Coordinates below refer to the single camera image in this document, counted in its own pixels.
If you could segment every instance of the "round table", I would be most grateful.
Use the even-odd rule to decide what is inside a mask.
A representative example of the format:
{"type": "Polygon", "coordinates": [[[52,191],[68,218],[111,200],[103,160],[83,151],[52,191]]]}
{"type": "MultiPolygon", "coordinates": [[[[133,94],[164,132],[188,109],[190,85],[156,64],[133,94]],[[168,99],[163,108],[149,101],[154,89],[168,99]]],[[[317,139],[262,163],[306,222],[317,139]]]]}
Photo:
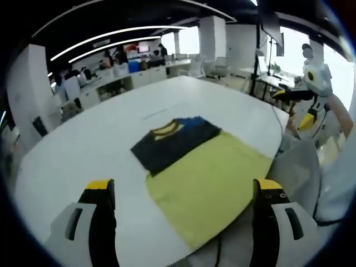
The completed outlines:
{"type": "Polygon", "coordinates": [[[43,244],[51,222],[78,201],[90,181],[114,179],[120,266],[170,265],[193,251],[150,198],[147,171],[130,148],[150,129],[199,115],[273,158],[288,120],[287,113],[274,110],[238,91],[185,76],[132,90],[45,136],[22,160],[15,202],[43,244]]]}

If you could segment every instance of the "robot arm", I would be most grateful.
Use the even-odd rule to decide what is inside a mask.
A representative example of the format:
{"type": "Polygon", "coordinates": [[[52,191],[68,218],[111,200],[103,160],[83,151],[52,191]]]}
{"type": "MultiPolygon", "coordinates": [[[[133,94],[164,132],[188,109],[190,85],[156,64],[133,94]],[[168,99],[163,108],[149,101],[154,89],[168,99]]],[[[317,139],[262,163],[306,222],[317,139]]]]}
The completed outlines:
{"type": "Polygon", "coordinates": [[[312,106],[299,124],[299,131],[311,129],[318,120],[319,113],[323,109],[329,111],[326,106],[328,97],[333,93],[331,85],[331,73],[327,64],[305,65],[304,81],[300,86],[289,90],[281,90],[272,98],[281,101],[310,100],[314,98],[312,106]]]}

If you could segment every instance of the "monitor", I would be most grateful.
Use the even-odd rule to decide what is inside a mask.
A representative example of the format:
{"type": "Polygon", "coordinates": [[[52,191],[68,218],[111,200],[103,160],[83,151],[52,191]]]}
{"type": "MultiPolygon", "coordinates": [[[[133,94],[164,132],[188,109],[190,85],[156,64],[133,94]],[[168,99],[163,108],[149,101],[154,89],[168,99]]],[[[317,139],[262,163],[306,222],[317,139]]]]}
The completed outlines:
{"type": "Polygon", "coordinates": [[[139,53],[145,53],[150,51],[150,46],[148,44],[139,44],[139,53]]]}
{"type": "Polygon", "coordinates": [[[257,9],[262,30],[274,39],[277,44],[283,46],[277,13],[268,6],[267,1],[258,1],[257,9]]]}
{"type": "Polygon", "coordinates": [[[268,72],[266,57],[265,56],[257,56],[258,58],[258,66],[260,68],[260,75],[266,74],[268,72]]]}
{"type": "Polygon", "coordinates": [[[277,43],[277,57],[284,57],[284,33],[282,33],[282,45],[277,43]]]}

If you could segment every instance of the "office chair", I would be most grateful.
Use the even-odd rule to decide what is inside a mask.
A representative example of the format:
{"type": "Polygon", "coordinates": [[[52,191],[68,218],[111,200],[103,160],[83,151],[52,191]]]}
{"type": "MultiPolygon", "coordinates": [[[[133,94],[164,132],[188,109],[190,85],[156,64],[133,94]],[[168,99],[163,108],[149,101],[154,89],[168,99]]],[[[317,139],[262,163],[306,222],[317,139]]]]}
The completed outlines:
{"type": "Polygon", "coordinates": [[[230,67],[228,59],[226,57],[217,57],[215,61],[215,69],[212,72],[213,75],[217,75],[218,79],[221,77],[230,76],[230,67]]]}
{"type": "Polygon", "coordinates": [[[193,78],[203,78],[205,77],[205,71],[204,71],[204,61],[205,57],[204,56],[197,56],[192,59],[189,70],[177,70],[177,75],[185,75],[193,78]]]}

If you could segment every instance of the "white table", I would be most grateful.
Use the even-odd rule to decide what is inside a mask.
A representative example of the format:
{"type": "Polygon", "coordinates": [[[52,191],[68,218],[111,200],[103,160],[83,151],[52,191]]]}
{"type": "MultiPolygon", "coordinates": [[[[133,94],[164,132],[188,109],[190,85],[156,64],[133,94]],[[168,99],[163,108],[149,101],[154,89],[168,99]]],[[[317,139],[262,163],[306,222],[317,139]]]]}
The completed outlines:
{"type": "Polygon", "coordinates": [[[180,76],[124,93],[67,121],[23,159],[14,198],[44,243],[50,224],[92,180],[114,179],[120,266],[163,267],[190,253],[153,199],[130,148],[173,118],[200,115],[273,158],[288,114],[215,83],[180,76]]]}

